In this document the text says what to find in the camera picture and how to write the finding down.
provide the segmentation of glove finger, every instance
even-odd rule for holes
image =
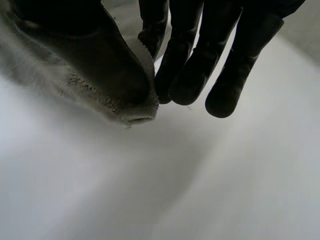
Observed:
[[[199,41],[191,57],[170,86],[171,99],[180,105],[197,100],[210,78],[242,12],[234,0],[206,0]]]
[[[169,88],[191,54],[203,9],[203,0],[171,0],[172,33],[155,77],[155,91],[161,104],[171,101]]]

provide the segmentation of white sink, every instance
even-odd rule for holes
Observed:
[[[0,239],[320,239],[319,69],[275,38],[217,119],[226,54],[195,104],[132,129],[1,79]]]

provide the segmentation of gray cloth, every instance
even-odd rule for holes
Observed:
[[[121,33],[135,53],[151,82],[149,97],[140,105],[118,105],[92,88],[84,79],[47,49],[21,35],[6,17],[6,0],[0,0],[0,74],[20,86],[31,87],[46,95],[62,96],[121,125],[151,121],[158,110],[153,88],[155,70],[147,49],[137,39],[139,16],[117,20]]]

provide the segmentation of gloved hand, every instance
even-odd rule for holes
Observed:
[[[304,1],[139,0],[143,28],[138,38],[153,58],[164,38],[168,7],[171,12],[172,34],[155,77],[160,103],[190,105],[197,100],[238,21],[224,68],[205,101],[211,115],[230,116],[260,52],[284,24],[282,18]],[[192,53],[201,13],[199,41]]]

